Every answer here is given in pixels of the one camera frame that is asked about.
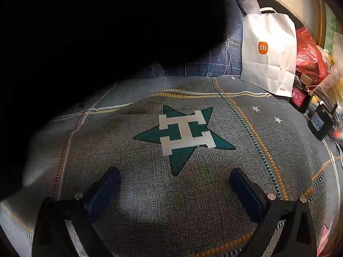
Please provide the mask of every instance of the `metal screw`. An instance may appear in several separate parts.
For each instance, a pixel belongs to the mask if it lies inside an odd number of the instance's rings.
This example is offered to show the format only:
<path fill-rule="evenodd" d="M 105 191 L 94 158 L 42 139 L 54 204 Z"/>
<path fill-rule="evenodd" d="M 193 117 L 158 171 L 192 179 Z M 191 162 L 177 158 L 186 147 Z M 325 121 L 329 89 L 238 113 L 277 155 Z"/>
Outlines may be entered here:
<path fill-rule="evenodd" d="M 301 196 L 301 197 L 300 197 L 300 202 L 306 203 L 306 202 L 307 202 L 306 197 L 305 197 L 305 196 Z"/>
<path fill-rule="evenodd" d="M 267 197 L 270 199 L 270 200 L 275 200 L 277 198 L 277 196 L 274 194 L 274 193 L 268 193 Z"/>
<path fill-rule="evenodd" d="M 78 192 L 74 195 L 74 199 L 80 200 L 83 197 L 83 194 L 81 192 Z"/>

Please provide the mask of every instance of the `red plastic bag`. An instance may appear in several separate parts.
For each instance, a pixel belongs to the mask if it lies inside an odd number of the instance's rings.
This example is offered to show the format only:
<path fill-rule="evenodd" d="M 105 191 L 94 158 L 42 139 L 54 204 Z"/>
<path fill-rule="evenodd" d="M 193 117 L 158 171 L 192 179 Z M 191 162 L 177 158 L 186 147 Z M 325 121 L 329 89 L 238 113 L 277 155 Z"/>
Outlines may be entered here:
<path fill-rule="evenodd" d="M 328 67 L 306 27 L 296 30 L 296 36 L 297 66 L 295 74 L 300 77 L 302 73 L 306 73 L 312 78 L 311 86 L 314 87 L 328 75 Z"/>

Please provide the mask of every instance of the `orange logo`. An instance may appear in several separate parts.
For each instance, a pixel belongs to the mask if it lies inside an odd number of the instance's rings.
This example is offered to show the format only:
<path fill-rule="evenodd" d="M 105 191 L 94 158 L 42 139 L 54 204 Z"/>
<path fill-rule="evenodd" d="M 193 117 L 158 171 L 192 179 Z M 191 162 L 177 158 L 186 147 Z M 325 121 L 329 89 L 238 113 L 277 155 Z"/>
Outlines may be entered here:
<path fill-rule="evenodd" d="M 260 54 L 267 54 L 268 52 L 268 43 L 261 41 L 258 43 L 258 52 L 260 52 Z"/>

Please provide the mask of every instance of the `gray blanket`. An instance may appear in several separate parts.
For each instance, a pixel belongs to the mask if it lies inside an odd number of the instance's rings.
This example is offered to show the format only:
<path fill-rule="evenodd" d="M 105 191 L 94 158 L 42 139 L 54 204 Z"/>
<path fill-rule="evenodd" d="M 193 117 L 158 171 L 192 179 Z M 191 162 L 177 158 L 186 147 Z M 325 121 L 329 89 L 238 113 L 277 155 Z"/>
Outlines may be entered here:
<path fill-rule="evenodd" d="M 238 78 L 128 81 L 85 104 L 37 134 L 27 187 L 2 202 L 1 226 L 21 256 L 30 256 L 43 198 L 84 192 L 109 166 L 119 168 L 121 190 L 94 227 L 114 256 L 239 252 L 256 225 L 228 184 L 235 167 L 280 199 L 305 195 L 317 244 L 326 217 L 339 211 L 336 145 L 318 141 L 291 105 Z"/>

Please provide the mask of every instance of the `green star pattern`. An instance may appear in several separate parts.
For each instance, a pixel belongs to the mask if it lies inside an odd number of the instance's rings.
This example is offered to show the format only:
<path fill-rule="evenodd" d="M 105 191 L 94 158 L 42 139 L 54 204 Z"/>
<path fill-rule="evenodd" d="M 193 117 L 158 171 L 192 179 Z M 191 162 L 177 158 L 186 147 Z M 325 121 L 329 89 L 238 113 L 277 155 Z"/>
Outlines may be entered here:
<path fill-rule="evenodd" d="M 192 136 L 200 137 L 202 136 L 202 132 L 210 131 L 213 141 L 216 145 L 215 147 L 216 149 L 235 150 L 236 149 L 235 146 L 230 144 L 228 141 L 225 141 L 223 138 L 219 137 L 217 134 L 215 134 L 214 132 L 212 132 L 211 130 L 207 128 L 212 111 L 213 111 L 213 107 L 201 110 L 201 113 L 205 119 L 206 124 L 200 125 L 198 124 L 198 122 L 188 122 L 188 126 L 191 130 Z M 175 111 L 174 109 L 172 109 L 171 107 L 167 105 L 163 106 L 163 114 L 165 114 L 167 118 L 186 116 L 186 114 Z M 162 130 L 160 130 L 159 125 L 157 125 L 143 133 L 136 135 L 135 137 L 133 137 L 133 139 L 161 144 L 160 137 L 163 137 L 163 136 L 169 136 L 170 140 L 181 139 L 178 125 L 177 124 L 168 125 L 167 129 L 162 129 Z M 169 156 L 169 160 L 170 160 L 170 168 L 172 171 L 171 173 L 173 176 L 177 176 L 180 173 L 180 171 L 185 166 L 188 159 L 191 157 L 192 153 L 195 151 L 196 147 L 197 146 L 190 146 L 190 147 L 172 150 L 173 154 Z"/>

